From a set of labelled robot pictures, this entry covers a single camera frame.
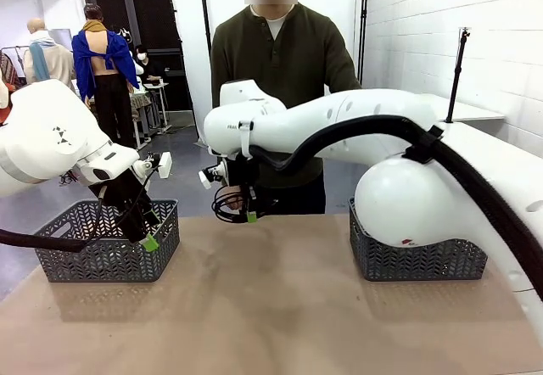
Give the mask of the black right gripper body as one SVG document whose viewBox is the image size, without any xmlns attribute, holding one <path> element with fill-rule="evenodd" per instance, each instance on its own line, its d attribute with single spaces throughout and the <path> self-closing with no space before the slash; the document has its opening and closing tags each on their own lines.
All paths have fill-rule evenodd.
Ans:
<svg viewBox="0 0 543 375">
<path fill-rule="evenodd" d="M 228 185 L 254 186 L 260 174 L 260 166 L 256 159 L 247 159 L 238 156 L 235 160 L 228 160 Z"/>
</svg>

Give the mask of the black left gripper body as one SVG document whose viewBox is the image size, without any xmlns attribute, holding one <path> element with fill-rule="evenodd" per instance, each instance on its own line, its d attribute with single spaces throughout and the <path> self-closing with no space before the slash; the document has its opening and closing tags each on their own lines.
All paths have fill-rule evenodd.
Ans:
<svg viewBox="0 0 543 375">
<path fill-rule="evenodd" d="M 145 215 L 149 212 L 147 191 L 132 170 L 102 183 L 101 193 L 105 205 L 114 207 L 120 216 Z"/>
</svg>

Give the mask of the person's right hand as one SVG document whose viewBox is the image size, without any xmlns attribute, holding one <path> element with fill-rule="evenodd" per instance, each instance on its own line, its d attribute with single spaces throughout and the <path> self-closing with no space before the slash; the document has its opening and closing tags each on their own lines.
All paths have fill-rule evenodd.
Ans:
<svg viewBox="0 0 543 375">
<path fill-rule="evenodd" d="M 225 198 L 225 205 L 230 210 L 239 210 L 243 207 L 244 199 L 240 186 L 225 186 L 221 196 Z"/>
</svg>

